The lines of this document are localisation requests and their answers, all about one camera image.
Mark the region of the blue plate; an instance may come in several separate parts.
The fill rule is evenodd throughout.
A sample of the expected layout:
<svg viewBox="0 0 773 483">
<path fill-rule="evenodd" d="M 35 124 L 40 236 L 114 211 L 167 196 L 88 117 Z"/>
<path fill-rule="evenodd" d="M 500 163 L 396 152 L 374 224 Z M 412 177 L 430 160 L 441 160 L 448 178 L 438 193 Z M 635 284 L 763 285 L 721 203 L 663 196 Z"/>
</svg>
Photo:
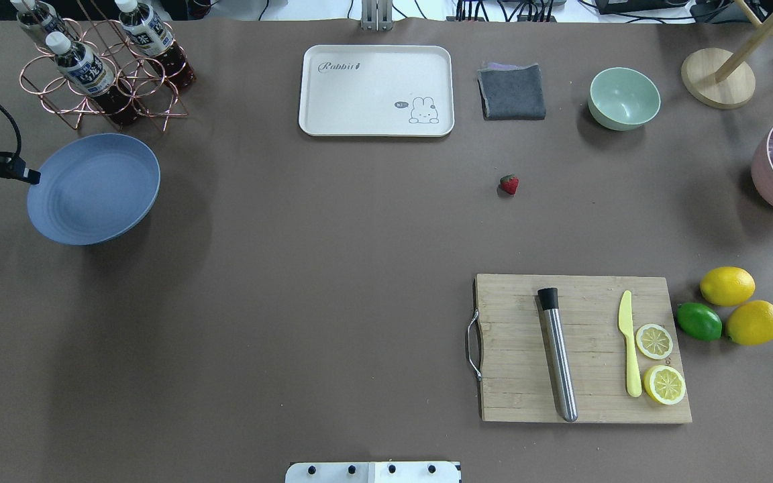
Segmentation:
<svg viewBox="0 0 773 483">
<path fill-rule="evenodd" d="M 28 190 L 37 232 L 59 244 L 89 246 L 117 238 L 143 220 L 162 173 L 153 150 L 120 133 L 69 143 L 47 159 Z"/>
</svg>

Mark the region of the red strawberry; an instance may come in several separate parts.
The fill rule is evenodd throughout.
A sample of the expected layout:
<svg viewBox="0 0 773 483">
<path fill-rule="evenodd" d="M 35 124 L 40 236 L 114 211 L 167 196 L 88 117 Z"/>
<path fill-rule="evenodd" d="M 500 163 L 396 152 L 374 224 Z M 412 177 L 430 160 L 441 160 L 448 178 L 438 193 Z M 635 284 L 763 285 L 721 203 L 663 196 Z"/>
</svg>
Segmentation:
<svg viewBox="0 0 773 483">
<path fill-rule="evenodd" d="M 519 178 L 514 174 L 508 174 L 500 178 L 498 186 L 506 195 L 513 196 L 517 193 Z"/>
</svg>

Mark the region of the tea bottle near front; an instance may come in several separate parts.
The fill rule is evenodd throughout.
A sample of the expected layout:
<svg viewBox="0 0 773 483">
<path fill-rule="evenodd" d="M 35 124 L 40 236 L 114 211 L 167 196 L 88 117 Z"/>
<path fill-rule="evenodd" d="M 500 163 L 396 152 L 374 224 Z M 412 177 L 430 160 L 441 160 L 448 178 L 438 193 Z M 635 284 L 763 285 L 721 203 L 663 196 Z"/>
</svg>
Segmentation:
<svg viewBox="0 0 773 483">
<path fill-rule="evenodd" d="M 46 37 L 56 67 L 84 95 L 92 98 L 117 125 L 131 125 L 139 119 L 132 91 L 91 46 L 68 39 L 60 32 Z"/>
</svg>

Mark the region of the tea bottle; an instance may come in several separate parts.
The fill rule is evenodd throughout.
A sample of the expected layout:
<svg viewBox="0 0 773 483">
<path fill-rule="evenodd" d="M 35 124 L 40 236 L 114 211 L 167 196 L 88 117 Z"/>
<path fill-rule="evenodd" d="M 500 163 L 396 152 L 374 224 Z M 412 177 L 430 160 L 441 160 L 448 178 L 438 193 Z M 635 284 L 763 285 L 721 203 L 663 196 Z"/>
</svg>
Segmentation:
<svg viewBox="0 0 773 483">
<path fill-rule="evenodd" d="M 10 1 L 16 9 L 19 27 L 34 41 L 37 48 L 48 51 L 46 37 L 60 32 L 68 39 L 75 40 L 74 32 L 61 18 L 55 8 L 43 1 Z"/>
<path fill-rule="evenodd" d="M 142 1 L 116 1 L 115 4 L 127 37 L 141 55 L 153 59 L 154 71 L 165 76 L 180 91 L 192 85 L 196 79 L 195 71 L 153 6 Z"/>
<path fill-rule="evenodd" d="M 91 46 L 68 39 L 60 32 L 46 37 L 56 67 L 84 95 L 92 98 L 117 125 L 131 125 L 139 119 L 132 91 Z"/>
</svg>

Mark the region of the tea bottle far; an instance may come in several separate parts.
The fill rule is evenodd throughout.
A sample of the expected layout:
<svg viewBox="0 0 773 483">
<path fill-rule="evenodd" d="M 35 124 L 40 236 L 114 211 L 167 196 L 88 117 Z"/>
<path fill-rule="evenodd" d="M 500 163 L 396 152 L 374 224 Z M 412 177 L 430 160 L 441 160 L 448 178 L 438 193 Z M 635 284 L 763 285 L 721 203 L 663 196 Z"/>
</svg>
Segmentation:
<svg viewBox="0 0 773 483">
<path fill-rule="evenodd" d="M 61 18 L 55 8 L 43 1 L 10 1 L 16 9 L 19 27 L 34 41 L 37 48 L 48 51 L 46 37 L 60 32 L 68 39 L 75 40 L 74 32 Z"/>
</svg>

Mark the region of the tea bottle middle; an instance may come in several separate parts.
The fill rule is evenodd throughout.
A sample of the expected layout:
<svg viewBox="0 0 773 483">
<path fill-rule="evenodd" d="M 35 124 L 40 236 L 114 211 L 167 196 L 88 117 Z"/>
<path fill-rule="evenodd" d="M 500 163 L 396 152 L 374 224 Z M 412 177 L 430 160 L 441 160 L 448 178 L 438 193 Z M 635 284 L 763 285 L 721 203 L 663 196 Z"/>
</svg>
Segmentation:
<svg viewBox="0 0 773 483">
<path fill-rule="evenodd" d="M 196 79 L 195 71 L 153 6 L 142 1 L 116 1 L 115 4 L 127 37 L 141 55 L 153 59 L 154 71 L 165 76 L 180 91 L 192 85 Z"/>
</svg>

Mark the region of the cream rabbit tray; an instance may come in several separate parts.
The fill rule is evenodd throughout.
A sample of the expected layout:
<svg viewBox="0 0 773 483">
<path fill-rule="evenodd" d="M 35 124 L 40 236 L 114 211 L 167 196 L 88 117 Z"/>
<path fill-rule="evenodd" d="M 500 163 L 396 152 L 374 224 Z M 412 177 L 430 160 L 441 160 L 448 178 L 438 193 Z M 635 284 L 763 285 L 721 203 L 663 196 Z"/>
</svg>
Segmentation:
<svg viewBox="0 0 773 483">
<path fill-rule="evenodd" d="M 433 45 L 315 45 L 303 57 L 298 124 L 313 137 L 453 131 L 452 58 Z"/>
</svg>

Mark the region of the grey folded cloth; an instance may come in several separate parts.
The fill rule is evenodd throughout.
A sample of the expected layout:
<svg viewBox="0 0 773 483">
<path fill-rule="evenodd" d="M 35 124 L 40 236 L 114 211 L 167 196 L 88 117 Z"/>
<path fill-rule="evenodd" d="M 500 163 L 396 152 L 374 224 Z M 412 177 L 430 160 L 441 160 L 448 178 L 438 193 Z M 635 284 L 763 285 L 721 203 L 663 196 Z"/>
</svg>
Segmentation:
<svg viewBox="0 0 773 483">
<path fill-rule="evenodd" d="M 476 71 L 482 114 L 488 120 L 541 120 L 547 109 L 539 64 L 488 63 Z"/>
</svg>

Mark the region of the steel muddler black tip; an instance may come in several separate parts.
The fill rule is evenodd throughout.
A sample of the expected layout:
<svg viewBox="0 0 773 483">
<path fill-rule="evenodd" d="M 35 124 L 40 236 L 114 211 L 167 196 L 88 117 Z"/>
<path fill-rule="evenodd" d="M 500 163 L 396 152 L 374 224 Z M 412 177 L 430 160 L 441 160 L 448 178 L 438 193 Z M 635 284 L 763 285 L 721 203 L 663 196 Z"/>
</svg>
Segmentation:
<svg viewBox="0 0 773 483">
<path fill-rule="evenodd" d="M 541 320 L 545 325 L 543 336 L 546 337 L 550 353 L 550 376 L 556 410 L 562 419 L 574 423 L 578 419 L 578 407 L 571 377 L 570 361 L 558 303 L 558 289 L 554 287 L 541 288 L 537 291 L 541 308 Z"/>
</svg>

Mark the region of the green bowl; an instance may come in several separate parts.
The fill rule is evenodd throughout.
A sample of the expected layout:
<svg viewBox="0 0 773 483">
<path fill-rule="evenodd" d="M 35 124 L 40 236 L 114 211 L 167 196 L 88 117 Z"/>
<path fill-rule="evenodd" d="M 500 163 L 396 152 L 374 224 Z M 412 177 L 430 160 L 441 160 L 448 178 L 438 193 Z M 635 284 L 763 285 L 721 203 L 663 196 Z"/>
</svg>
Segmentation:
<svg viewBox="0 0 773 483">
<path fill-rule="evenodd" d="M 588 109 L 604 128 L 631 131 L 656 118 L 661 107 L 657 86 L 632 68 L 606 68 L 590 83 Z"/>
</svg>

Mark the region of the yellow plastic knife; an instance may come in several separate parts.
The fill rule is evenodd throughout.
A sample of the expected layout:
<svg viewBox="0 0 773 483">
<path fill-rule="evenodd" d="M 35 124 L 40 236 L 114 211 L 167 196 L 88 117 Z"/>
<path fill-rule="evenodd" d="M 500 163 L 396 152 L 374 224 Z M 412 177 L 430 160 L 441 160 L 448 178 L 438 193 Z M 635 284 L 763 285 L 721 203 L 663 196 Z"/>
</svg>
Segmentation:
<svg viewBox="0 0 773 483">
<path fill-rule="evenodd" d="M 642 394 L 640 370 L 636 360 L 635 331 L 632 313 L 632 292 L 623 291 L 619 303 L 617 326 L 625 340 L 625 387 L 627 394 L 639 398 Z"/>
</svg>

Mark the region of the lemon half slice two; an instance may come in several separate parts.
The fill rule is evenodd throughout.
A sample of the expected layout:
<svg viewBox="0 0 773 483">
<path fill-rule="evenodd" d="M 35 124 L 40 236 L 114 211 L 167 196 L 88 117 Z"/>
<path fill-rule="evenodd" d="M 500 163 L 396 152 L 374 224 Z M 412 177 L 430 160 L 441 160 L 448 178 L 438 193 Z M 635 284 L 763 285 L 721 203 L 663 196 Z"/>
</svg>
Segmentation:
<svg viewBox="0 0 773 483">
<path fill-rule="evenodd" d="M 645 324 L 635 334 L 636 349 L 651 360 L 665 360 L 672 354 L 671 333 L 658 324 Z"/>
</svg>

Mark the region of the lemon half slice one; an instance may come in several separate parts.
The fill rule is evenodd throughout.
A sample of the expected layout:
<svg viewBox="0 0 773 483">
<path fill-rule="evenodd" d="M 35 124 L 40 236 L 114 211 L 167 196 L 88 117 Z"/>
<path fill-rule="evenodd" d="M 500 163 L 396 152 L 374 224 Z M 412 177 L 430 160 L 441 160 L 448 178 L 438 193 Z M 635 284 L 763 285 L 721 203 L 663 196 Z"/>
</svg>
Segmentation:
<svg viewBox="0 0 773 483">
<path fill-rule="evenodd" d="M 685 379 L 674 367 L 654 365 L 642 376 L 643 389 L 659 404 L 681 403 L 686 395 Z"/>
</svg>

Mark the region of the green lime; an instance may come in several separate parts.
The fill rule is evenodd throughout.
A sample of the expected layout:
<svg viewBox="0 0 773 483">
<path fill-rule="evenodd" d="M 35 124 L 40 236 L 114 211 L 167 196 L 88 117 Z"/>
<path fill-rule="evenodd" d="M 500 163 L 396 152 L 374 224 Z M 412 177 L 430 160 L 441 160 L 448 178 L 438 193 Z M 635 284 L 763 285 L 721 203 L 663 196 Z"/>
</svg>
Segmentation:
<svg viewBox="0 0 773 483">
<path fill-rule="evenodd" d="M 702 341 L 721 339 L 722 320 L 709 306 L 702 303 L 683 303 L 679 305 L 675 321 L 686 334 Z"/>
</svg>

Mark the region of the wooden cup tree stand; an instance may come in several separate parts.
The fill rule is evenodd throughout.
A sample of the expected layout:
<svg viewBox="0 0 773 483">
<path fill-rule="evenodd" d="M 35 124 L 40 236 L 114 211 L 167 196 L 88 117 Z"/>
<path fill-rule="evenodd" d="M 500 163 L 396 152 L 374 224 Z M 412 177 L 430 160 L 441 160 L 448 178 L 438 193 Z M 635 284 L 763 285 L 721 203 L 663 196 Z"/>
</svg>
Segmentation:
<svg viewBox="0 0 773 483">
<path fill-rule="evenodd" d="M 773 12 L 758 19 L 745 2 L 736 1 L 754 31 L 735 52 L 709 47 L 691 53 L 684 59 L 680 74 L 682 83 L 697 101 L 718 109 L 739 108 L 751 101 L 756 89 L 754 71 L 745 63 L 749 55 L 773 36 Z"/>
</svg>

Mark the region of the whole yellow lemon one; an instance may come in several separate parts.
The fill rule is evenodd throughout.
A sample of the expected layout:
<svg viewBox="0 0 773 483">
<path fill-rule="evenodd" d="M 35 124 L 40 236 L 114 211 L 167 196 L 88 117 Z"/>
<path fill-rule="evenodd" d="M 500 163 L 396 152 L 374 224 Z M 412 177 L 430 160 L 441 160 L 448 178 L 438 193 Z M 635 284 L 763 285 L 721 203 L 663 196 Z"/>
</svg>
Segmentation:
<svg viewBox="0 0 773 483">
<path fill-rule="evenodd" d="M 705 273 L 699 282 L 703 298 L 712 305 L 732 307 L 748 301 L 756 291 L 751 273 L 736 266 L 721 266 Z"/>
</svg>

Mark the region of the whole yellow lemon two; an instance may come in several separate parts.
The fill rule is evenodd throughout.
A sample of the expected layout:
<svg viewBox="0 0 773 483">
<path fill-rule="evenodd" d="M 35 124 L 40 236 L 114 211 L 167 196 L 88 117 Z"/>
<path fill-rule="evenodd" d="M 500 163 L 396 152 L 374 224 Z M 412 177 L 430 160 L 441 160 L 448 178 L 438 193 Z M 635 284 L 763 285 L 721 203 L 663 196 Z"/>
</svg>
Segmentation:
<svg viewBox="0 0 773 483">
<path fill-rule="evenodd" d="M 761 345 L 773 340 L 773 304 L 757 300 L 734 309 L 726 321 L 727 336 L 740 345 Z"/>
</svg>

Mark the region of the aluminium frame post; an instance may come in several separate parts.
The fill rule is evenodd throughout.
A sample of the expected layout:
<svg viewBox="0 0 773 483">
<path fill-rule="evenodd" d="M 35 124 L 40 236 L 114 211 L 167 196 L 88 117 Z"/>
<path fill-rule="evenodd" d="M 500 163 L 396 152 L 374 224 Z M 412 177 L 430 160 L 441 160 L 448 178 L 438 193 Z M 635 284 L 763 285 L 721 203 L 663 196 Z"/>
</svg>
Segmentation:
<svg viewBox="0 0 773 483">
<path fill-rule="evenodd" d="M 393 0 L 361 0 L 363 31 L 387 32 L 393 24 Z"/>
</svg>

